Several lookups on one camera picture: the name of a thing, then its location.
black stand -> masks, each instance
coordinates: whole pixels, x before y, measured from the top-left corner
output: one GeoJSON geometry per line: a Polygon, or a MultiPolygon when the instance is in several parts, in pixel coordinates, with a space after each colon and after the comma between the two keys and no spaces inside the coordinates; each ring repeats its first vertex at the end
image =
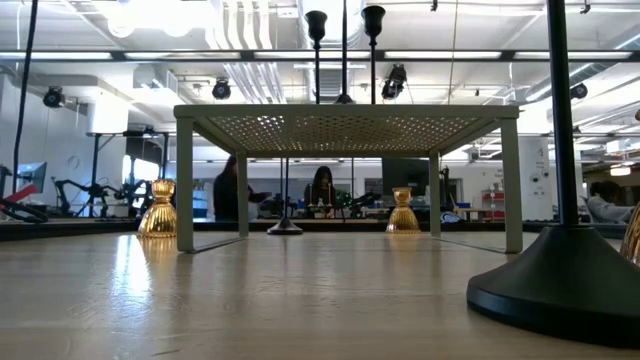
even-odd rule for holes
{"type": "Polygon", "coordinates": [[[589,343],[640,348],[640,268],[578,226],[563,0],[547,0],[560,227],[469,280],[467,303],[498,321],[589,343]]]}
{"type": "Polygon", "coordinates": [[[269,235],[302,235],[302,229],[295,226],[289,219],[289,158],[286,161],[286,176],[284,184],[284,215],[277,224],[267,230],[269,235]]]}

computer monitor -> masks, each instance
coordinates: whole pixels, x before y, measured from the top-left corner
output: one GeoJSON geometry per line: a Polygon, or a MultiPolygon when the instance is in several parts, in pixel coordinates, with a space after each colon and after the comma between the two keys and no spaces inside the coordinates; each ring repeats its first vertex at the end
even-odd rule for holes
{"type": "Polygon", "coordinates": [[[429,161],[382,158],[382,192],[393,195],[393,188],[410,187],[411,196],[424,196],[429,185],[429,161]]]}
{"type": "Polygon", "coordinates": [[[18,165],[18,184],[23,188],[29,184],[36,187],[36,194],[42,194],[44,191],[44,177],[47,172],[47,163],[32,163],[18,165]]]}

long dark hair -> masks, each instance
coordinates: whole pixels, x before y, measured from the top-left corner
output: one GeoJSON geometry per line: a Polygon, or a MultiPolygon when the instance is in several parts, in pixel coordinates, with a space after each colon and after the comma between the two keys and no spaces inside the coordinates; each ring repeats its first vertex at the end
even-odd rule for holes
{"type": "Polygon", "coordinates": [[[316,175],[313,177],[313,189],[318,191],[322,187],[322,178],[325,175],[329,176],[329,184],[333,186],[333,175],[331,175],[331,169],[327,166],[320,166],[316,171],[316,175]]]}
{"type": "Polygon", "coordinates": [[[589,188],[591,196],[600,195],[605,201],[612,202],[618,196],[620,185],[613,181],[594,182],[589,188]]]}

white pillar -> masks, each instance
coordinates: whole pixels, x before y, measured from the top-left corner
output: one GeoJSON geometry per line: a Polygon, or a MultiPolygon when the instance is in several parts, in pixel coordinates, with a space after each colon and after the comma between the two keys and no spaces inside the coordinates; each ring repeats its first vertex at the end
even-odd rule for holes
{"type": "Polygon", "coordinates": [[[578,206],[582,206],[585,204],[582,198],[587,197],[587,189],[582,187],[582,183],[584,181],[583,181],[583,174],[582,174],[582,163],[580,162],[580,160],[582,160],[582,153],[580,152],[580,150],[574,150],[573,157],[576,162],[575,169],[576,169],[576,190],[578,192],[578,206]]]}
{"type": "Polygon", "coordinates": [[[519,137],[518,145],[522,219],[551,220],[553,203],[547,140],[542,137],[519,137]]]}

black lamp base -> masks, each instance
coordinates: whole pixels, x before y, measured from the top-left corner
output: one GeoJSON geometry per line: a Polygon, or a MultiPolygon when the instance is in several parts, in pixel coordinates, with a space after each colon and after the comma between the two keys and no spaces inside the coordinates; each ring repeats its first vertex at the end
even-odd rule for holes
{"type": "Polygon", "coordinates": [[[516,259],[471,278],[467,304],[523,329],[640,348],[640,268],[593,228],[545,228],[516,259]]]}
{"type": "Polygon", "coordinates": [[[302,235],[302,229],[295,226],[288,217],[280,219],[267,230],[269,235],[302,235]]]}

